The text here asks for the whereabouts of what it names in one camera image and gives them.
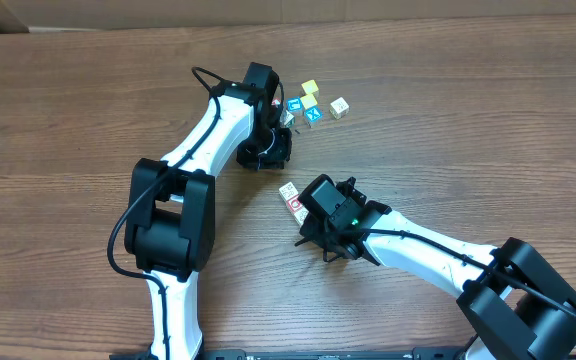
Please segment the yellow framed wooden block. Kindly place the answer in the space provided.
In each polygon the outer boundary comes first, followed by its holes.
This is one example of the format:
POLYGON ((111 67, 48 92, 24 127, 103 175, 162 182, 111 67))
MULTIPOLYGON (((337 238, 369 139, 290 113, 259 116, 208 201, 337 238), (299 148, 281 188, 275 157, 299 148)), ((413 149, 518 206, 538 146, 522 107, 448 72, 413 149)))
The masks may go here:
POLYGON ((300 226, 302 226, 304 224, 308 214, 309 214, 309 211, 306 208, 302 207, 302 208, 296 210, 293 213, 293 216, 294 216, 295 220, 297 221, 297 223, 300 226))

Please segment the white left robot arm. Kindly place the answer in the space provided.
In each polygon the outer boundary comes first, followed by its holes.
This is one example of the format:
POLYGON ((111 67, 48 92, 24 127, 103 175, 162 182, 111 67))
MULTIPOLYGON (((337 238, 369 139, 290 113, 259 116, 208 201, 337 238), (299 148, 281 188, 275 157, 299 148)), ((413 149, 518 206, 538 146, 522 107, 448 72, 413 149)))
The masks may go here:
POLYGON ((107 258, 116 272, 148 284, 154 336, 141 358, 200 355, 198 277, 215 241, 216 179, 230 158, 253 171, 281 169, 289 161, 291 134, 279 124, 281 106, 272 102, 283 94, 274 75, 222 79, 181 144, 135 165, 107 258))

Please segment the plain wooden block green side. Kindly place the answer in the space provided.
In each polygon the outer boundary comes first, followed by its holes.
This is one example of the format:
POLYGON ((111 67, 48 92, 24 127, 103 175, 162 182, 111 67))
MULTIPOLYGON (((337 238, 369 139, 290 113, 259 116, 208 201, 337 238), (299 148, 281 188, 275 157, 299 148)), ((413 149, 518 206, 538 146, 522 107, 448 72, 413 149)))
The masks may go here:
POLYGON ((299 195, 299 191, 292 182, 288 182, 279 188, 279 193, 284 201, 289 201, 299 195))

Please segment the red O wooden block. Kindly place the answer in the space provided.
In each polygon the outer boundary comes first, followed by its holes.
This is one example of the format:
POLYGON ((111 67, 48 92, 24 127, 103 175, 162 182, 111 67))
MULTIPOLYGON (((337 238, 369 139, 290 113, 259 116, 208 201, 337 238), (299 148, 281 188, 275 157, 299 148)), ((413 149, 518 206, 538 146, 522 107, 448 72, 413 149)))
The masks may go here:
POLYGON ((300 211, 304 209, 298 197, 299 195, 296 194, 286 200, 286 205, 293 215, 297 215, 300 211))

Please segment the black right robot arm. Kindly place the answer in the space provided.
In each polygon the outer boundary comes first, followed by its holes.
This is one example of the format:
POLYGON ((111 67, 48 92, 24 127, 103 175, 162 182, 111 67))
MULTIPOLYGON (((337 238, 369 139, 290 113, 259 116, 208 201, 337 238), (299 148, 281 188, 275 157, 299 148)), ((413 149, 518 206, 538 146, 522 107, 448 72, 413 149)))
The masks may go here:
POLYGON ((325 262, 363 258, 453 296, 475 331, 463 359, 575 359, 576 291, 529 243, 474 244, 422 227, 322 174, 297 198, 325 262))

